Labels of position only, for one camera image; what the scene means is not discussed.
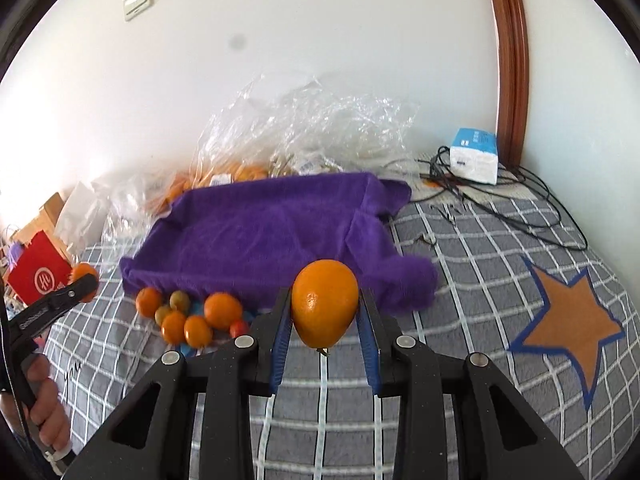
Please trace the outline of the person's left hand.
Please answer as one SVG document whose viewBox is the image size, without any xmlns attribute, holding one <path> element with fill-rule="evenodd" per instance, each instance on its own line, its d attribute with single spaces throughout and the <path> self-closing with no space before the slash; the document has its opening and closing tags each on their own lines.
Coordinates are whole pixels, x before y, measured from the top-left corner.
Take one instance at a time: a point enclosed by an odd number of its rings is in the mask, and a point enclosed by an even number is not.
<svg viewBox="0 0 640 480">
<path fill-rule="evenodd" d="M 56 452 L 70 444 L 70 420 L 58 397 L 58 386 L 50 377 L 50 362 L 38 354 L 26 372 L 27 379 L 38 386 L 37 400 L 32 408 L 23 408 L 24 415 L 39 428 L 39 440 Z"/>
</svg>

